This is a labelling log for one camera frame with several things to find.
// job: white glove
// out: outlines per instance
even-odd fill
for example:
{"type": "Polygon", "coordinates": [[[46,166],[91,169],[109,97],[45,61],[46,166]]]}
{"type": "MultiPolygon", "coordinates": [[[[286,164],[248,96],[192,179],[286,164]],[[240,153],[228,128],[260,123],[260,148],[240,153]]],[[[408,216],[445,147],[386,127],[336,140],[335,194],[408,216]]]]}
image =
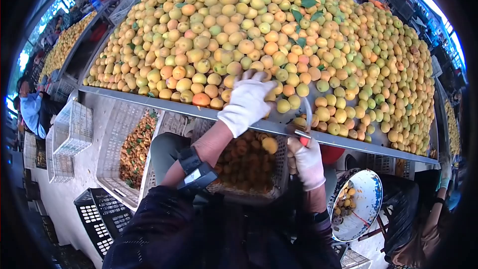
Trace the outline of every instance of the white glove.
{"type": "Polygon", "coordinates": [[[319,143],[311,138],[307,145],[308,147],[303,146],[295,137],[287,139],[287,147],[296,158],[297,171],[304,191],[319,188],[326,182],[319,143]]]}
{"type": "Polygon", "coordinates": [[[271,110],[271,103],[264,102],[264,98],[277,83],[261,82],[266,75],[266,72],[255,73],[250,69],[242,75],[242,80],[240,76],[236,77],[229,104],[218,112],[218,119],[228,126],[234,138],[246,132],[249,126],[271,110]]]}

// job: white bowl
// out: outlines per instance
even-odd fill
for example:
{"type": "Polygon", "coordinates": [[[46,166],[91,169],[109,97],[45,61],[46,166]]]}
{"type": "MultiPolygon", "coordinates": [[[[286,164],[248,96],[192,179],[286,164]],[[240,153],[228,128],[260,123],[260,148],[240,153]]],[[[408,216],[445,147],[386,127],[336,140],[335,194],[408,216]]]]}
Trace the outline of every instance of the white bowl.
{"type": "Polygon", "coordinates": [[[382,182],[377,173],[361,169],[340,173],[337,180],[334,194],[327,205],[331,220],[338,194],[348,181],[354,184],[356,190],[354,199],[357,206],[352,214],[343,217],[341,224],[332,223],[332,238],[340,242],[350,242],[363,235],[377,218],[382,205],[382,182]]]}

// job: crate handle hole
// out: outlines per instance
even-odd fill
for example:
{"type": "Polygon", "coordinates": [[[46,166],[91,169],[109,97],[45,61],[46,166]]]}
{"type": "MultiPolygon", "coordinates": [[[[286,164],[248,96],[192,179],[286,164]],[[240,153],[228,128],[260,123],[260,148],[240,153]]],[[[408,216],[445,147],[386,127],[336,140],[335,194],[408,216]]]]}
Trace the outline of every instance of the crate handle hole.
{"type": "Polygon", "coordinates": [[[126,197],[126,194],[122,193],[118,189],[113,189],[113,191],[116,192],[117,194],[121,195],[122,197],[126,197]]]}

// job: dark jacket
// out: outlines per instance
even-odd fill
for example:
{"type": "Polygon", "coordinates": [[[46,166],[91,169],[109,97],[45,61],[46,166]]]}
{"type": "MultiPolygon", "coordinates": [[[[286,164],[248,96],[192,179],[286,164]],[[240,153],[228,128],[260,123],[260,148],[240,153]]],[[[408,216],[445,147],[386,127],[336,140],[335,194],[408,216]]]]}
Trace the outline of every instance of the dark jacket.
{"type": "Polygon", "coordinates": [[[341,268],[329,219],[297,222],[292,244],[270,215],[222,202],[195,214],[191,200],[157,186],[115,239],[103,268],[341,268]]]}

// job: concrete floor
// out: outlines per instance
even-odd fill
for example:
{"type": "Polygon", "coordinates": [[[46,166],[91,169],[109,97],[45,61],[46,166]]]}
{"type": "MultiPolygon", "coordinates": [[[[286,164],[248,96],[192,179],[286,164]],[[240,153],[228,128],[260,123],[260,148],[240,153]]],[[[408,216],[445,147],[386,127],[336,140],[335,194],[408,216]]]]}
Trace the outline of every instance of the concrete floor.
{"type": "MultiPolygon", "coordinates": [[[[94,142],[92,146],[73,158],[75,178],[66,184],[50,184],[46,170],[32,171],[32,178],[39,183],[42,201],[55,225],[60,245],[72,244],[76,249],[81,249],[93,261],[96,268],[99,269],[102,266],[102,259],[88,238],[73,201],[88,187],[99,187],[95,181],[99,145],[104,135],[104,125],[110,116],[114,99],[87,93],[82,102],[87,107],[93,109],[93,122],[95,123],[93,126],[94,142]]],[[[357,152],[350,151],[346,151],[343,156],[345,157],[347,153],[352,153],[357,159],[363,157],[361,153],[357,154],[357,152]]],[[[377,228],[378,224],[375,222],[370,230],[377,228]]],[[[388,266],[383,259],[384,253],[380,253],[383,243],[383,236],[378,234],[362,242],[353,241],[351,248],[372,260],[370,268],[381,269],[388,266]]]]}

